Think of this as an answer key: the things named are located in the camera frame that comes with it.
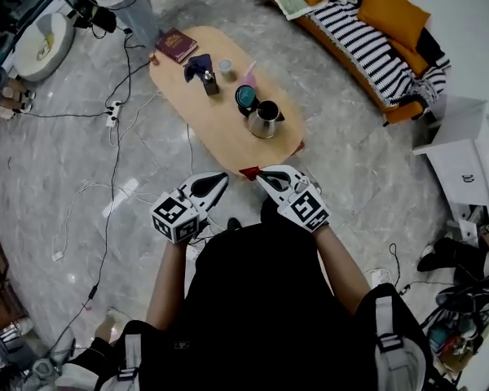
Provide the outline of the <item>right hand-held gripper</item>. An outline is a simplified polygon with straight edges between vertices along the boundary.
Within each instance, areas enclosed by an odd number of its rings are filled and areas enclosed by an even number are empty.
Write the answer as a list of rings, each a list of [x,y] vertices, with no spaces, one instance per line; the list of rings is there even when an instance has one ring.
[[[330,212],[317,186],[291,165],[270,165],[259,171],[256,181],[277,204],[278,213],[313,233],[328,225]]]

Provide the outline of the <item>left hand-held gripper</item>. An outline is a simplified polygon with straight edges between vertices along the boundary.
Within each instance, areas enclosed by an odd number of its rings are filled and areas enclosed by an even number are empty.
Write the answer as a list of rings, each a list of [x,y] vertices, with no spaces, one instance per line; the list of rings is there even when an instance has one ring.
[[[193,176],[192,184],[184,182],[171,192],[163,192],[150,209],[155,229],[172,244],[196,237],[228,183],[226,172],[204,172]]]

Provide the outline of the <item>steel electric kettle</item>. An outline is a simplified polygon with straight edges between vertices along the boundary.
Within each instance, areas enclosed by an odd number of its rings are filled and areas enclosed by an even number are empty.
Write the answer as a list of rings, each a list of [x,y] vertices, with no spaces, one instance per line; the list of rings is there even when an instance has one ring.
[[[235,100],[239,112],[245,117],[249,132],[257,138],[272,138],[279,123],[285,120],[279,106],[270,100],[260,101],[252,86],[239,86]]]

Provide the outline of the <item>person's right forearm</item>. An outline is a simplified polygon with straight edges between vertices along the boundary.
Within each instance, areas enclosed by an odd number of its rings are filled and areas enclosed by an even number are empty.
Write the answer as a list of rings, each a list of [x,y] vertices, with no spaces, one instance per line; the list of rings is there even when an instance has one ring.
[[[368,281],[329,225],[322,225],[313,236],[333,294],[354,314],[371,290]]]

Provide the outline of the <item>person's left forearm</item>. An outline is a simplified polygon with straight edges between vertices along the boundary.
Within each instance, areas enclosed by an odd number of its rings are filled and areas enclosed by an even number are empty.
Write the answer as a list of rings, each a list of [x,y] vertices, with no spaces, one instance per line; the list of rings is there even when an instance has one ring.
[[[167,330],[183,304],[187,246],[188,241],[165,246],[146,315],[146,322],[157,330]]]

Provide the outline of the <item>oval wooden coffee table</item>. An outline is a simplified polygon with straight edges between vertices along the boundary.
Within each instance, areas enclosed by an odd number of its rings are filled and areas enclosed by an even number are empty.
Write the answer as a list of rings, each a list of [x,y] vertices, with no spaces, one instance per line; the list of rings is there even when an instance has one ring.
[[[256,66],[253,74],[258,97],[275,102],[285,117],[276,135],[257,138],[246,128],[245,117],[238,111],[235,101],[237,87],[253,58],[220,29],[195,26],[183,33],[197,41],[195,54],[210,54],[213,65],[220,59],[230,59],[236,79],[227,81],[217,75],[219,93],[208,96],[197,77],[186,83],[184,67],[159,51],[156,53],[159,64],[150,66],[150,77],[217,162],[224,169],[239,174],[240,169],[277,165],[292,156],[306,128],[298,102],[262,65]]]

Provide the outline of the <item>pink cup with straw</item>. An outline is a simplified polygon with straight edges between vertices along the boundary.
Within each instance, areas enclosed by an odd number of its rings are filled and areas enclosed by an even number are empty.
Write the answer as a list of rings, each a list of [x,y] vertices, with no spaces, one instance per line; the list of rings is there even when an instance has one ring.
[[[250,86],[250,87],[255,87],[256,86],[256,79],[255,79],[255,76],[253,74],[253,70],[255,68],[257,64],[257,61],[254,60],[248,67],[248,69],[246,70],[244,76],[243,76],[243,79],[242,79],[242,84],[243,85],[246,85],[246,86]]]

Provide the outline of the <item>person's black clothing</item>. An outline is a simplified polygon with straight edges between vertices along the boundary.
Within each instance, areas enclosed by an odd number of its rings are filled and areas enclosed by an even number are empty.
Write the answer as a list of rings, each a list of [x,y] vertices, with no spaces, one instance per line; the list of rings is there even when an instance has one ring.
[[[265,200],[261,221],[216,235],[172,325],[127,323],[100,391],[319,389],[422,391],[428,341],[384,283],[350,314],[313,233]]]

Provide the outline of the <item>dark blue cloth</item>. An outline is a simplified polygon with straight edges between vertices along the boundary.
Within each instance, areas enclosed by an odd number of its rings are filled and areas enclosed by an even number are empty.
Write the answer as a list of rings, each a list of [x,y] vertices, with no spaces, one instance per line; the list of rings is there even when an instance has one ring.
[[[188,83],[194,77],[202,79],[206,72],[210,75],[214,72],[210,54],[192,56],[184,66],[185,81]]]

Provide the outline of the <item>white power strip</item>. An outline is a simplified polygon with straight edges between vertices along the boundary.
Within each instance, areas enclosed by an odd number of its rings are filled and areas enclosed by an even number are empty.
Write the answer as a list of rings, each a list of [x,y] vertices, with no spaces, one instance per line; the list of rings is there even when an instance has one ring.
[[[106,126],[108,128],[112,128],[115,126],[118,120],[118,116],[121,110],[121,101],[112,101],[110,105],[107,107],[106,113],[107,113],[107,119],[106,119]]]
[[[370,288],[375,288],[383,283],[393,284],[392,274],[387,268],[374,268],[364,272]]]

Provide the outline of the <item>maroon book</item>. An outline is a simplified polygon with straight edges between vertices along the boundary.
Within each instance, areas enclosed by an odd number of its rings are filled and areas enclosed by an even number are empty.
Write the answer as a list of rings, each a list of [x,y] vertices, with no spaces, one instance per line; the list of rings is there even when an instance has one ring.
[[[196,40],[177,29],[170,29],[163,33],[156,42],[156,49],[177,64],[181,64],[197,48]]]

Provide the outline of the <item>white cabinet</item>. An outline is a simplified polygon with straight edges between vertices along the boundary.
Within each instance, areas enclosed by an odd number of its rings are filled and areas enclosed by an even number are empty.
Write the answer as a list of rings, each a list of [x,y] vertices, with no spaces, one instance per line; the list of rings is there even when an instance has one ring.
[[[469,218],[472,206],[482,206],[489,218],[489,112],[484,101],[448,108],[430,125],[430,143],[415,147],[425,155],[440,182],[457,221]]]

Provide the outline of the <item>black office chair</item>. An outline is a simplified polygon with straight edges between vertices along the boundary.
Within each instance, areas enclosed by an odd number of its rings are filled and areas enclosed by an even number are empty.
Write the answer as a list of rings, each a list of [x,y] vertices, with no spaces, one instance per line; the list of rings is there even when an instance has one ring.
[[[455,286],[436,296],[437,305],[451,312],[476,314],[489,312],[489,277],[471,286]]]

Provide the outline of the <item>round white pet bed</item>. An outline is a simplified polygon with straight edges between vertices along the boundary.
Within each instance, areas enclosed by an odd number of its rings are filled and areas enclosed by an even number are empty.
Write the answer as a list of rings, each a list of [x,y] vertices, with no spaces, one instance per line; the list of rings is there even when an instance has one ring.
[[[74,36],[75,29],[67,16],[59,12],[43,15],[26,28],[16,43],[15,70],[26,81],[48,78],[67,56]]]

